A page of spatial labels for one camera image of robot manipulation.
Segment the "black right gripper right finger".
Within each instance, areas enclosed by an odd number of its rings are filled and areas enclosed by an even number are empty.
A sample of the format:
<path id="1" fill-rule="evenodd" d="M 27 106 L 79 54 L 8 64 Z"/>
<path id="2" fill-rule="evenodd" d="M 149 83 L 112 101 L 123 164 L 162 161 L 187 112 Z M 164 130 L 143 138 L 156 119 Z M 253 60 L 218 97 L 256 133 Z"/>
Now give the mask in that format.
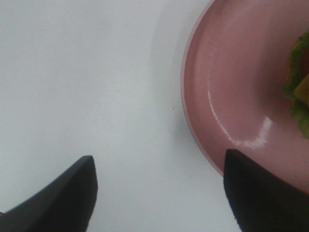
<path id="1" fill-rule="evenodd" d="M 307 232 L 309 195 L 236 149 L 228 149 L 224 190 L 243 232 Z"/>

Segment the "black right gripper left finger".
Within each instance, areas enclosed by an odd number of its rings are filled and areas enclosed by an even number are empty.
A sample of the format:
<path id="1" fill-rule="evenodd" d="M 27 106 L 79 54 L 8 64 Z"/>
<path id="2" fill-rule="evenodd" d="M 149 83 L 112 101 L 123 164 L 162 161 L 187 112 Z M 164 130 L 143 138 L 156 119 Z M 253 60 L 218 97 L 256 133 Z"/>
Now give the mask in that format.
<path id="1" fill-rule="evenodd" d="M 92 156 L 83 156 L 41 191 L 0 216 L 2 232 L 85 232 L 97 200 Z"/>

